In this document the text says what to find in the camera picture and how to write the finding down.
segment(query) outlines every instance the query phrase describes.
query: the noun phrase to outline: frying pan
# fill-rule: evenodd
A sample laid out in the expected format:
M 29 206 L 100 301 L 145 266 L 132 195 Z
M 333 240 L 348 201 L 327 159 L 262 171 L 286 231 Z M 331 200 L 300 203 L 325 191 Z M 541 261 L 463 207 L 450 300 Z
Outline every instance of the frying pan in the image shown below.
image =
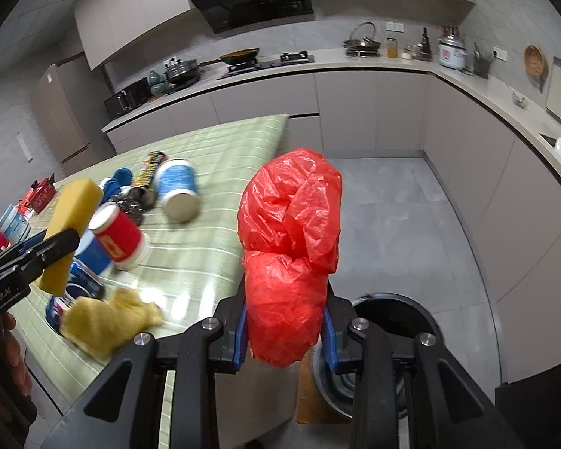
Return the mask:
M 228 54 L 221 55 L 220 58 L 213 61 L 201 62 L 200 67 L 204 65 L 216 64 L 217 62 L 224 62 L 228 65 L 243 64 L 244 62 L 251 61 L 260 52 L 260 49 L 242 49 L 240 51 L 229 52 Z

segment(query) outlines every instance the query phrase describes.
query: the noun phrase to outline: gas stove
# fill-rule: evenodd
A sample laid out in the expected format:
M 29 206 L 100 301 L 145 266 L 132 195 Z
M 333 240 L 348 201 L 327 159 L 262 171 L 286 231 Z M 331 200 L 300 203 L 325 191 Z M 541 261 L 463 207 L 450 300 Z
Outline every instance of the gas stove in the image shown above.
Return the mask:
M 285 65 L 305 64 L 307 62 L 315 62 L 314 56 L 308 54 L 307 51 L 301 51 L 297 54 L 289 54 L 288 52 L 285 52 L 279 56 L 279 59 L 274 61 L 258 62 L 257 59 L 252 59 L 251 61 L 244 62 L 243 64 L 229 65 L 229 71 L 218 79 L 239 76 L 240 74 L 253 72 L 255 70 L 284 67 Z

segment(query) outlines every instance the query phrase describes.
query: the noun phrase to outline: pot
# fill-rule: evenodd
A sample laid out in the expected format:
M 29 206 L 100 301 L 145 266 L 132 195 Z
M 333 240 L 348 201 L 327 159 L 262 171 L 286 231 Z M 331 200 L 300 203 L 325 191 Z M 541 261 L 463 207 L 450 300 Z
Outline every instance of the pot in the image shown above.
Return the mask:
M 200 66 L 196 60 L 177 61 L 177 64 L 170 65 L 165 70 L 166 80 L 171 84 L 183 84 L 194 77 L 199 76 Z
M 440 64 L 451 69 L 465 68 L 467 50 L 464 41 L 455 35 L 449 35 L 439 40 L 438 55 Z
M 372 35 L 370 37 L 363 37 L 361 39 L 354 39 L 353 35 L 360 27 L 364 25 L 371 25 L 372 26 Z M 343 42 L 343 47 L 348 50 L 353 50 L 357 52 L 376 52 L 380 48 L 380 42 L 374 40 L 376 36 L 376 25 L 372 22 L 364 22 L 359 24 L 356 28 L 351 31 L 351 35 L 349 35 L 348 40 Z

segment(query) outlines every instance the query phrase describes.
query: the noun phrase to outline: bottle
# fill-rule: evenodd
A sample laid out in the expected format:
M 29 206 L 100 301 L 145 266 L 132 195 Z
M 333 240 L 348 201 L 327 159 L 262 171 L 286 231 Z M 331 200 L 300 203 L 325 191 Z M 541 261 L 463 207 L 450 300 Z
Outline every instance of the bottle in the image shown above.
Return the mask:
M 386 38 L 386 55 L 390 58 L 396 59 L 398 55 L 398 43 L 395 37 Z
M 428 38 L 428 29 L 424 27 L 424 33 L 422 35 L 422 60 L 432 60 L 432 49 L 430 48 L 430 39 Z

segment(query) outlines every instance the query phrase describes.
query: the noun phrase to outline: blue tin can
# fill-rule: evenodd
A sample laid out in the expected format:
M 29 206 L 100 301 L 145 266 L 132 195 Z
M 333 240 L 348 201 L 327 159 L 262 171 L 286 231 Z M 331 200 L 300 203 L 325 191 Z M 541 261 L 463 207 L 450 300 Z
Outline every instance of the blue tin can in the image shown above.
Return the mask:
M 100 275 L 112 262 L 100 242 L 89 230 L 83 233 L 79 240 L 75 259 L 83 263 L 96 275 Z
M 193 164 L 184 159 L 169 159 L 156 171 L 154 179 L 160 205 L 166 216 L 174 221 L 192 220 L 200 210 L 196 172 Z
M 70 266 L 69 279 L 62 297 L 51 296 L 46 304 L 45 318 L 48 325 L 60 334 L 60 321 L 79 297 L 104 298 L 105 289 L 89 268 L 78 260 Z

